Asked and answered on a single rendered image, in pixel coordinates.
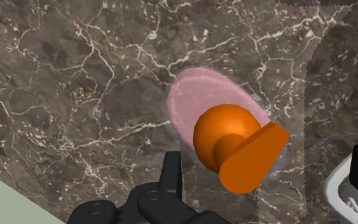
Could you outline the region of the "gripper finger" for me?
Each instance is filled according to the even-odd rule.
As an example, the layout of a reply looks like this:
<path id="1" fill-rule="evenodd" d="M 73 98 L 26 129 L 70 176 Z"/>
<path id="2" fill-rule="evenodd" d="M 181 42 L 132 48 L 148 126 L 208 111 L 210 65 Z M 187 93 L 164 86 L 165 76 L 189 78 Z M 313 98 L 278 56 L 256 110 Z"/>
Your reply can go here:
<path id="1" fill-rule="evenodd" d="M 182 201 L 181 153 L 168 151 L 158 182 L 136 186 L 120 207 L 110 200 L 84 202 L 67 224 L 187 224 L 197 215 Z"/>

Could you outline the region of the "white and black appliance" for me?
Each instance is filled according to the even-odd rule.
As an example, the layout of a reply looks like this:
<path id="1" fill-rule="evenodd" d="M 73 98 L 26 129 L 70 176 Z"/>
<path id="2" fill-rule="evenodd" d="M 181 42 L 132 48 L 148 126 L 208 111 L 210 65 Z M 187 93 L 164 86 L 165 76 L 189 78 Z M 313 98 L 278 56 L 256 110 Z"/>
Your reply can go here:
<path id="1" fill-rule="evenodd" d="M 339 224 L 358 224 L 358 144 L 327 177 L 324 195 L 340 215 Z"/>

